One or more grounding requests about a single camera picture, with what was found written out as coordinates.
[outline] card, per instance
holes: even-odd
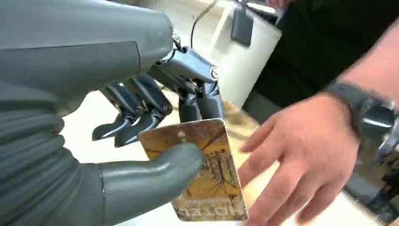
[[[244,221],[248,218],[241,185],[222,119],[181,123],[138,135],[149,159],[183,142],[206,156],[197,177],[172,205],[182,221]]]

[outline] white container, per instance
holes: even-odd
[[[219,67],[222,99],[242,108],[276,47],[281,31],[247,10],[254,19],[251,46],[246,48],[231,41],[233,12],[238,7],[232,3],[224,10],[211,41],[209,58]]]

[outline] black cable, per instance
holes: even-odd
[[[195,29],[195,25],[197,25],[197,23],[216,5],[216,3],[219,0],[214,0],[200,15],[198,15],[198,17],[195,19],[193,25],[192,25],[192,30],[191,30],[191,37],[190,37],[190,45],[191,48],[193,48],[193,44],[192,44],[192,39],[194,36],[194,29]]]

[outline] wrist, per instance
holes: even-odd
[[[352,125],[351,108],[343,100],[327,92],[320,92],[315,98],[320,102],[320,107],[328,108],[329,111],[338,115],[339,120],[345,122],[349,126]]]

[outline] prosthetic hand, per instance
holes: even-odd
[[[179,93],[182,121],[223,115],[215,68],[173,47],[164,14],[105,0],[3,0],[0,33],[0,225],[114,225],[170,202],[197,175],[204,156],[194,144],[153,161],[82,164],[59,135],[62,116],[99,89],[120,115],[93,137],[134,142],[171,112],[152,78]]]

